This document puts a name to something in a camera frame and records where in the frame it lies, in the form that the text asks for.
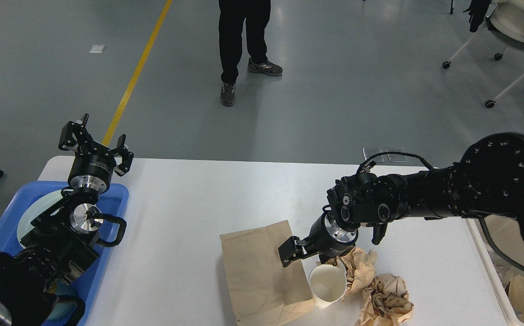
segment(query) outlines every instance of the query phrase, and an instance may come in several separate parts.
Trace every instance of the epoxy floor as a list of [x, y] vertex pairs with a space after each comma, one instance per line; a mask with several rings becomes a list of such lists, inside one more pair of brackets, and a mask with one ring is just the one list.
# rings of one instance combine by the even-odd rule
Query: epoxy floor
[[[0, 1], [0, 215], [38, 178], [68, 120], [90, 113], [100, 142], [166, 0]], [[524, 53], [470, 36], [448, 0], [272, 0], [268, 56], [281, 77], [246, 71], [220, 104], [216, 1], [173, 0], [117, 127], [137, 157], [347, 163], [363, 147], [404, 147], [437, 166], [471, 143], [524, 133]], [[89, 54], [104, 44], [102, 54]]]

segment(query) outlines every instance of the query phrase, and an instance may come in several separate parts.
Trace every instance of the yellow floor line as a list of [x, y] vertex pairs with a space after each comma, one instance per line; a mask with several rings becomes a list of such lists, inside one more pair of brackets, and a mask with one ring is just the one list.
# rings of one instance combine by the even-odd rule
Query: yellow floor line
[[167, 15], [167, 12], [169, 11], [169, 7], [171, 6], [171, 1], [172, 0], [167, 0], [167, 3], [163, 7], [163, 11], [161, 12], [161, 15], [159, 16], [157, 24], [155, 24], [154, 30], [151, 33], [151, 37], [149, 38], [149, 41], [147, 42], [147, 45], [145, 46], [145, 50], [143, 50], [143, 54], [141, 55], [141, 58], [139, 59], [139, 63], [137, 64], [137, 67], [135, 68], [135, 72], [133, 72], [133, 76], [131, 76], [131, 80], [129, 80], [129, 85], [127, 85], [125, 94], [123, 94], [123, 97], [121, 98], [121, 102], [119, 103], [119, 107], [117, 107], [117, 111], [115, 111], [113, 120], [111, 120], [111, 124], [109, 125], [109, 128], [107, 129], [107, 132], [105, 136], [103, 137], [102, 144], [105, 146], [109, 146], [109, 143], [111, 142], [111, 138], [113, 138], [115, 129], [117, 128], [117, 125], [119, 124], [119, 120], [121, 120], [121, 116], [123, 115], [123, 111], [125, 111], [127, 102], [129, 102], [129, 97], [131, 97], [131, 93], [133, 93], [133, 89], [135, 88], [135, 84], [137, 83], [137, 80], [139, 79], [139, 75], [141, 74], [141, 71], [143, 70], [143, 66], [145, 65], [145, 62], [147, 61], [149, 52], [151, 52], [151, 48], [153, 47], [153, 44], [155, 43], [155, 39], [157, 38], [159, 29], [161, 29], [163, 20], [165, 20], [165, 16]]

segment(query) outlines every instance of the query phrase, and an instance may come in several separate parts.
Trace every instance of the person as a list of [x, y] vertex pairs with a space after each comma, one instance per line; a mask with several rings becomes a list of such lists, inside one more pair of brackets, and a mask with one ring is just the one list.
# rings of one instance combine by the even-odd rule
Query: person
[[250, 58], [248, 72], [268, 76], [282, 75], [282, 67], [268, 61], [264, 30], [270, 21], [270, 0], [219, 0], [220, 59], [222, 89], [220, 101], [225, 106], [235, 103], [237, 65], [241, 60], [241, 34], [245, 20], [245, 37]]

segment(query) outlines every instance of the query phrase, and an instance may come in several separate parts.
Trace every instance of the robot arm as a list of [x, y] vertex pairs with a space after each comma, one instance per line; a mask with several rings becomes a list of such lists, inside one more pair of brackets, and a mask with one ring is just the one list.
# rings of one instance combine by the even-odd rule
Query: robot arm
[[461, 161], [412, 175], [376, 176], [359, 167], [327, 191], [328, 206], [307, 238], [279, 248], [284, 267], [314, 254], [334, 258], [353, 248], [361, 226], [379, 244], [391, 221], [407, 216], [442, 219], [502, 215], [516, 219], [524, 239], [524, 135], [494, 134], [471, 145]]
[[[82, 318], [85, 303], [76, 296], [55, 295], [53, 284], [70, 285], [99, 257], [96, 244], [118, 245], [127, 223], [120, 217], [101, 213], [95, 204], [111, 186], [113, 171], [129, 171], [133, 153], [125, 146], [125, 135], [109, 149], [95, 142], [87, 132], [88, 114], [69, 121], [62, 130], [59, 149], [75, 152], [75, 161], [61, 191], [62, 198], [34, 218], [34, 226], [21, 239], [26, 249], [12, 256], [0, 252], [0, 326], [41, 325], [58, 303], [77, 306], [65, 324], [75, 326]], [[119, 165], [115, 157], [123, 160]], [[100, 238], [104, 222], [119, 224], [112, 241]]]

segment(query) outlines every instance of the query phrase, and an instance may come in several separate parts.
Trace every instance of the crumpled paper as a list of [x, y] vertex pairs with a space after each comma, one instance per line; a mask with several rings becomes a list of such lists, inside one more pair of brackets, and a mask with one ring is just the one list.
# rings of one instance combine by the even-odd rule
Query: crumpled paper
[[413, 316], [413, 303], [400, 276], [378, 275], [362, 295], [365, 304], [355, 326], [399, 326]]
[[[345, 297], [361, 291], [372, 283], [376, 274], [374, 268], [376, 262], [375, 250], [369, 250], [367, 254], [362, 248], [355, 247], [345, 256], [341, 256], [340, 259], [346, 268]], [[331, 259], [326, 263], [333, 264], [334, 260]]]
[[288, 221], [220, 235], [238, 326], [280, 326], [314, 308], [302, 262], [280, 262], [278, 247], [291, 236]]
[[514, 308], [517, 319], [520, 322], [524, 322], [524, 277], [521, 275], [514, 276], [507, 290], [508, 298]]

